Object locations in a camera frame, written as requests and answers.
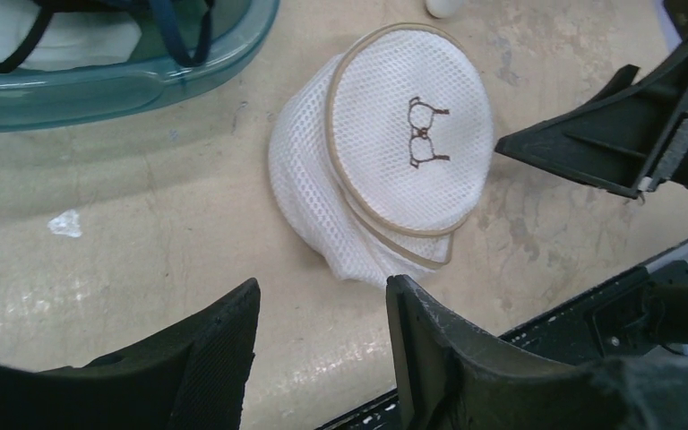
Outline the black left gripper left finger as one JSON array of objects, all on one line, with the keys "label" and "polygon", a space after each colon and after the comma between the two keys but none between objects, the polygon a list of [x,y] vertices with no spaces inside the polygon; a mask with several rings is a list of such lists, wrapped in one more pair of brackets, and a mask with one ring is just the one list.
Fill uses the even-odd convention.
[{"label": "black left gripper left finger", "polygon": [[237,429],[260,302],[258,282],[248,279],[85,366],[0,365],[0,429]]}]

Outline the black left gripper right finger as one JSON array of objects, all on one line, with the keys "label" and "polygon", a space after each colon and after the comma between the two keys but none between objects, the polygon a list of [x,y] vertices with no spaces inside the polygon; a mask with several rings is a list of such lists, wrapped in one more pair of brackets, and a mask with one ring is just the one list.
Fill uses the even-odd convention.
[{"label": "black left gripper right finger", "polygon": [[688,358],[567,365],[465,320],[406,275],[386,303],[407,429],[688,429]]}]

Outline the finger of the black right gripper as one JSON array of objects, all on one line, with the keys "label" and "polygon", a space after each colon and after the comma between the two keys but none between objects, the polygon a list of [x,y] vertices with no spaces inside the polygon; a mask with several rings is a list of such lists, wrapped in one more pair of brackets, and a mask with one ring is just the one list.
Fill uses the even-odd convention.
[{"label": "finger of the black right gripper", "polygon": [[688,39],[636,81],[638,71],[633,64],[622,67],[587,103],[500,138],[496,152],[623,197],[655,191],[653,148],[663,114],[653,92],[683,90],[688,102]]}]

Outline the pale mint white bra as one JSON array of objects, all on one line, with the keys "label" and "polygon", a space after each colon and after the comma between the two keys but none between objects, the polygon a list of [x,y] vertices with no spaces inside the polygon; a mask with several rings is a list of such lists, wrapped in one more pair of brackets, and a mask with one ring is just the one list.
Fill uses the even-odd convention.
[{"label": "pale mint white bra", "polygon": [[34,1],[0,1],[0,74],[124,63],[141,37],[125,12],[59,12]]}]

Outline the teal transparent plastic tub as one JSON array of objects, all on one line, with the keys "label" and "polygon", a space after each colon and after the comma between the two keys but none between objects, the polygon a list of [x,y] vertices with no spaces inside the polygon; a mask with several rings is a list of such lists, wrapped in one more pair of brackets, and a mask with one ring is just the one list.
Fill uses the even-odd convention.
[{"label": "teal transparent plastic tub", "polygon": [[126,63],[0,74],[0,133],[130,116],[214,90],[254,59],[279,7],[277,1],[218,1],[210,55],[196,68],[179,66],[151,20],[137,14],[142,37]]}]

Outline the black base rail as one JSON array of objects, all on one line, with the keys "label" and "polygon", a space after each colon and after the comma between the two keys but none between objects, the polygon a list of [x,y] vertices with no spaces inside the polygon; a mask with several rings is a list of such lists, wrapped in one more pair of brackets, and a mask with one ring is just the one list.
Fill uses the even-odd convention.
[{"label": "black base rail", "polygon": [[[611,357],[688,358],[688,263],[635,267],[507,331],[500,340],[570,366]],[[331,429],[407,429],[397,386]]]}]

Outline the white PVC pipe frame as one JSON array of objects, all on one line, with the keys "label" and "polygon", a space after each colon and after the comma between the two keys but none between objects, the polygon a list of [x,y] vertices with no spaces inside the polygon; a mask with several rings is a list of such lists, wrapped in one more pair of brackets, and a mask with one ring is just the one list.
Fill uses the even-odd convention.
[{"label": "white PVC pipe frame", "polygon": [[425,0],[427,12],[436,19],[448,19],[456,15],[465,0]]}]

